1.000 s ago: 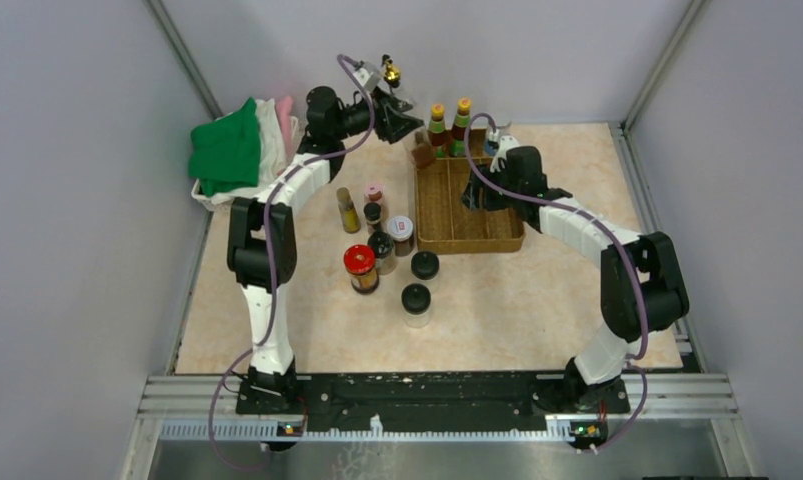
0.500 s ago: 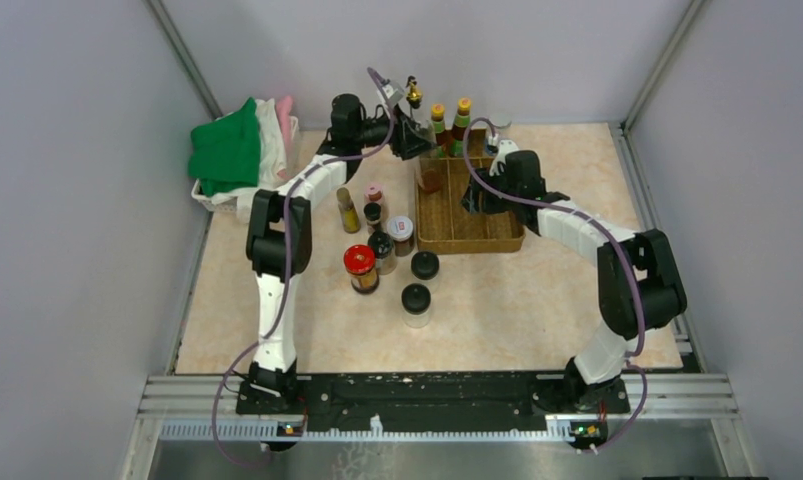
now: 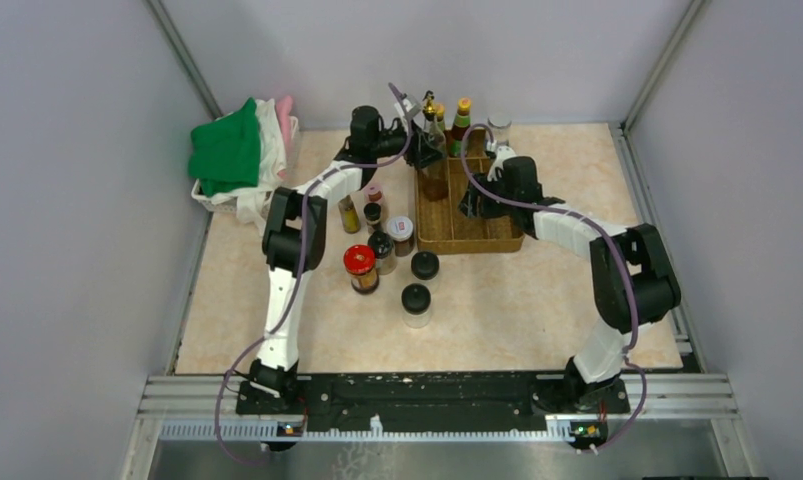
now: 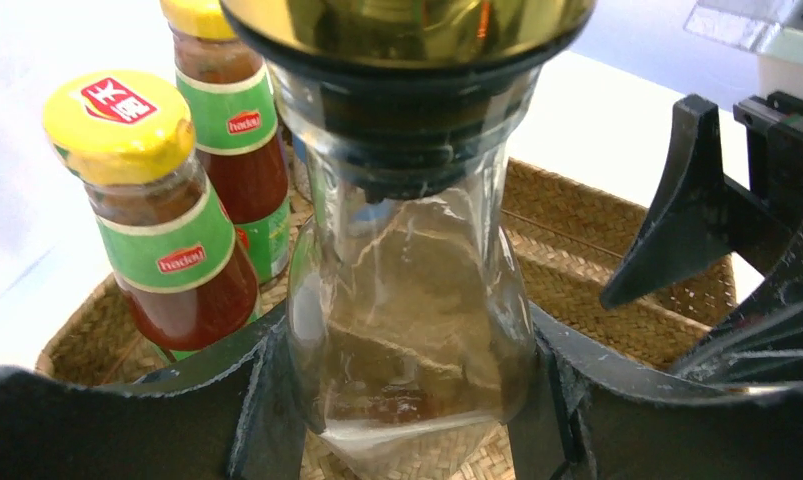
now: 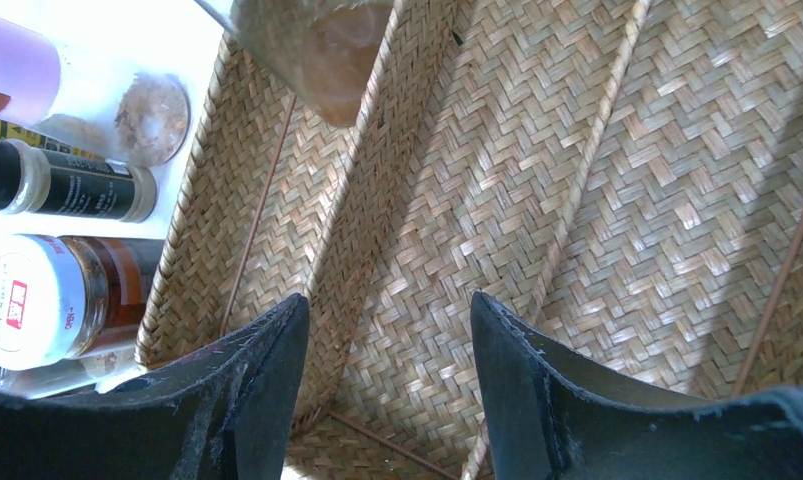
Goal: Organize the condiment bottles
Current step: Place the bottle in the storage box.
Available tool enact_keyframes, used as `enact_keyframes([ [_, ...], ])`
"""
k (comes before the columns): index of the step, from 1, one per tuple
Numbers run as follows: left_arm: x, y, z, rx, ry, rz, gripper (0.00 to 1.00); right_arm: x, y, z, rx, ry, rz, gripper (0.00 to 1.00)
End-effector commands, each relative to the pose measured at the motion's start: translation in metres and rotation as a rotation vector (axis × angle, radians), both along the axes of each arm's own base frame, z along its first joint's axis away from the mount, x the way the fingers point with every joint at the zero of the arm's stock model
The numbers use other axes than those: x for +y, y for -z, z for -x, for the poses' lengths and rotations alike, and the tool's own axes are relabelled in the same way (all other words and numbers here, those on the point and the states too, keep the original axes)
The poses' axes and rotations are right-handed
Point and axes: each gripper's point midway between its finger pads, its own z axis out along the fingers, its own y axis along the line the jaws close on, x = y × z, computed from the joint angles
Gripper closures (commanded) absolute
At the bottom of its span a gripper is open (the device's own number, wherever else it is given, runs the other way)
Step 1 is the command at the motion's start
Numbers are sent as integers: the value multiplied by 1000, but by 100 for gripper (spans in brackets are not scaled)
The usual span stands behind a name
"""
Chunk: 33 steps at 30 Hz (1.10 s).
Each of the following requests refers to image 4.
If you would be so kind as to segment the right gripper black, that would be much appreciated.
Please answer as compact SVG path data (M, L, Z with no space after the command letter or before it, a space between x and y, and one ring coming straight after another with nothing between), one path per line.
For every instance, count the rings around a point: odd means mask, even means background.
M724 172L717 105L695 94L677 101L660 183L600 302L606 309L630 303L732 252L761 273L777 263L670 372L714 385L801 382L803 99L782 91L751 96L733 106L733 116L747 129L751 192Z

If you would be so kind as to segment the tall glass oil bottle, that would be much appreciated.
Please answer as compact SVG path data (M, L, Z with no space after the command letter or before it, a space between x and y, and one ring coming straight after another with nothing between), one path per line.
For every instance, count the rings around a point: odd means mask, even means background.
M536 342L506 142L590 1L226 1L309 153L290 264L300 412L357 476L448 477L523 407Z

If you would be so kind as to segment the yellow cap chili sauce bottle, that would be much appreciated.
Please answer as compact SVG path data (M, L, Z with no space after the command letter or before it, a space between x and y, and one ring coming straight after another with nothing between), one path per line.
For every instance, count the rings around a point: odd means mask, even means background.
M137 329L167 362L259 317L257 274L171 83L133 70L77 77L48 97L43 126L84 185Z

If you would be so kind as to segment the silver lid salt jar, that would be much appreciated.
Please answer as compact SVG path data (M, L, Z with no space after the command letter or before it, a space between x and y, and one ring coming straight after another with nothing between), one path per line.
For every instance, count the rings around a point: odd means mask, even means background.
M305 144L296 136L292 137L292 175L295 189L309 202L312 202L312 190L309 180L308 152Z

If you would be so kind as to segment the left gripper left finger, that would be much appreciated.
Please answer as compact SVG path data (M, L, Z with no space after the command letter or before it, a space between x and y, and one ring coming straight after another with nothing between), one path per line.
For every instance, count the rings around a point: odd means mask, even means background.
M131 384L0 366L0 479L295 479L286 307Z

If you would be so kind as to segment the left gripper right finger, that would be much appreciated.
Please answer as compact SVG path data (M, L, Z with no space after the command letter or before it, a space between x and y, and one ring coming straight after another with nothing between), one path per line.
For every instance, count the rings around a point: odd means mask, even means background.
M508 425L519 479L803 479L803 384L723 391L530 314L538 360Z

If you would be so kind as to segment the woven wicker divided tray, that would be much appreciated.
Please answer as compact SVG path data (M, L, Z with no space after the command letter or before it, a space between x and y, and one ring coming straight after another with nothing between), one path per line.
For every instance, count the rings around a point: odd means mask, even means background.
M571 328L626 357L668 367L736 306L733 268L720 259L706 273L615 310L598 296L639 230L645 209L563 176L510 159L501 224L521 264L529 301ZM112 274L97 286L44 347L38 373L87 386L130 383L163 367L135 329ZM422 443L378 476L357 475L308 431L298 479L518 479L506 427L487 437L448 434ZM190 467L165 474L108 472L94 446L72 447L82 459L61 462L58 473L12 474L14 479L223 479Z

